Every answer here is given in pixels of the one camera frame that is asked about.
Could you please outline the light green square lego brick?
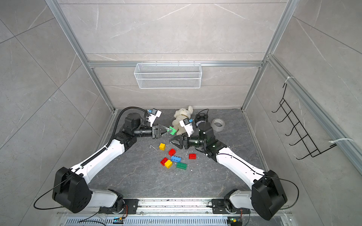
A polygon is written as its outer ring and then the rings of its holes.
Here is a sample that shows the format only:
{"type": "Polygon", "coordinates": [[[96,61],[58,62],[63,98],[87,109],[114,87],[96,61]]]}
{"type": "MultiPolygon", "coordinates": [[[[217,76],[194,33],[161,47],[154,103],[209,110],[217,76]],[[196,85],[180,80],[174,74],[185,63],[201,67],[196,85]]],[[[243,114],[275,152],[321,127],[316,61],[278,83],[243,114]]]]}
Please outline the light green square lego brick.
{"type": "Polygon", "coordinates": [[[175,128],[173,128],[172,126],[170,126],[168,128],[168,132],[171,134],[171,135],[175,135],[177,133],[177,130],[175,128]]]}

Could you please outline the yellow square lego brick top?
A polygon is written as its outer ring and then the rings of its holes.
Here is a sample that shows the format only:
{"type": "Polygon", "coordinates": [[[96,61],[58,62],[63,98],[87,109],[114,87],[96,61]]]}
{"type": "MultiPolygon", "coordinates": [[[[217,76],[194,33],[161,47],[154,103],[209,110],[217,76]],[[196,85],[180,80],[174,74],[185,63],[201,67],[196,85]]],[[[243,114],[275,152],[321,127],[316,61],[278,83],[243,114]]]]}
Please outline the yellow square lego brick top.
{"type": "Polygon", "coordinates": [[[159,149],[162,150],[162,151],[165,151],[165,148],[166,148],[166,145],[164,143],[161,143],[159,145],[159,149]]]}

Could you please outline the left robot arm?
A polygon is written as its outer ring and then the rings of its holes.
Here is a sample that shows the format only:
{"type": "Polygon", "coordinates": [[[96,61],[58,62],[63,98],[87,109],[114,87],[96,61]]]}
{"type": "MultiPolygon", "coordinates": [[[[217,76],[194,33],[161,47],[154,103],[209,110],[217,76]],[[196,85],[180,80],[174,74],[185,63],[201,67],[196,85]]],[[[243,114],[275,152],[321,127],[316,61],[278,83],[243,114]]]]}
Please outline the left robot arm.
{"type": "Polygon", "coordinates": [[[91,180],[111,161],[124,154],[138,137],[159,138],[163,127],[154,124],[161,111],[152,109],[142,119],[139,113],[126,116],[123,126],[117,124],[109,142],[79,164],[71,168],[63,167],[56,172],[52,198],[72,213],[79,213],[87,207],[99,207],[118,214],[125,210],[123,195],[115,190],[90,189],[91,180]]]}

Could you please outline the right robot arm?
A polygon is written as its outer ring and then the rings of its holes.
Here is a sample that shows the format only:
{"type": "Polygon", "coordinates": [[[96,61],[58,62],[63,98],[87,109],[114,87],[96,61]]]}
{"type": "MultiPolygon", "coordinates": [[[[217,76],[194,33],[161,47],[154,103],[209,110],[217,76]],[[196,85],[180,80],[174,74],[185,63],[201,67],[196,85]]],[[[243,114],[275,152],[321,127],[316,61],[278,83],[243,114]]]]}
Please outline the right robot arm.
{"type": "Polygon", "coordinates": [[[224,197],[227,212],[250,209],[263,219],[270,220],[288,201],[279,176],[272,170],[259,169],[236,155],[216,138],[209,122],[200,123],[198,130],[198,135],[178,135],[170,139],[170,143],[179,149],[199,148],[208,158],[227,167],[248,185],[250,192],[234,189],[224,197]]]}

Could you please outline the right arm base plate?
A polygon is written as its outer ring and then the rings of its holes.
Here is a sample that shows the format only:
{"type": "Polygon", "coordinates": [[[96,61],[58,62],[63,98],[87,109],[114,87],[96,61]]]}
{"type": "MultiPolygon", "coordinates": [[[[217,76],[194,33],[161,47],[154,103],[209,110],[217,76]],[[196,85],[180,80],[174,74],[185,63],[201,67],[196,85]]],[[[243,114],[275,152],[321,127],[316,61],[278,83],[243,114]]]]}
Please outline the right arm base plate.
{"type": "Polygon", "coordinates": [[[207,204],[208,208],[211,208],[213,214],[249,214],[250,210],[241,208],[237,209],[232,205],[230,201],[226,201],[224,199],[212,199],[207,204]]]}

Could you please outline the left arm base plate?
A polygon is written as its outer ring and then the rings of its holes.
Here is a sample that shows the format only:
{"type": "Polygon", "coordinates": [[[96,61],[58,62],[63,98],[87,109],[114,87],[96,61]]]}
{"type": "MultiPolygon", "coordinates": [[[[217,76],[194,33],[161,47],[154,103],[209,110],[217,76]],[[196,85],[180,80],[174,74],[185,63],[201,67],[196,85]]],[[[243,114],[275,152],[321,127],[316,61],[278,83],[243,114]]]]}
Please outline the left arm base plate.
{"type": "Polygon", "coordinates": [[[124,199],[123,208],[119,211],[111,210],[111,208],[100,207],[99,213],[102,214],[124,214],[128,207],[128,215],[136,214],[138,209],[139,199],[124,199]]]}

